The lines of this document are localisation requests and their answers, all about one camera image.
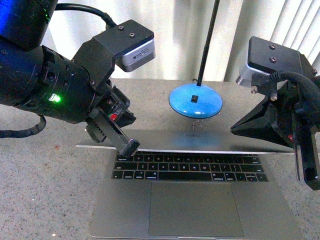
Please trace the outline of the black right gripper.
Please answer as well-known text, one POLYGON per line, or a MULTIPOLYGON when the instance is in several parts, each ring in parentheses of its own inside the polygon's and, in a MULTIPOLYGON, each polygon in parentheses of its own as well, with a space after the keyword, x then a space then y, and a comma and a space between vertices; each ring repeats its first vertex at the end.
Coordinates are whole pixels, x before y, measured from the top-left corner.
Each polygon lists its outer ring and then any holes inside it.
POLYGON ((320 160, 315 133, 320 131, 320 87, 301 74, 264 78, 265 99, 230 131, 294 148, 297 181, 320 190, 320 160))

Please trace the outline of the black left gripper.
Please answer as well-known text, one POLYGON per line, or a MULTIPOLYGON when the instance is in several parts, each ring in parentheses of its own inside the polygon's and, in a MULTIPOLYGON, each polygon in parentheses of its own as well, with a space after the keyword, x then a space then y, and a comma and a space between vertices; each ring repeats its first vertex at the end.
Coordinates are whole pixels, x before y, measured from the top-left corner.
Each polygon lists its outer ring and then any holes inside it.
POLYGON ((130 100, 124 93, 106 81, 107 92, 86 118, 86 131, 96 143, 109 139, 117 151, 124 157, 131 157, 140 146, 140 142, 129 138, 121 128, 131 125, 136 117, 129 111, 130 100))

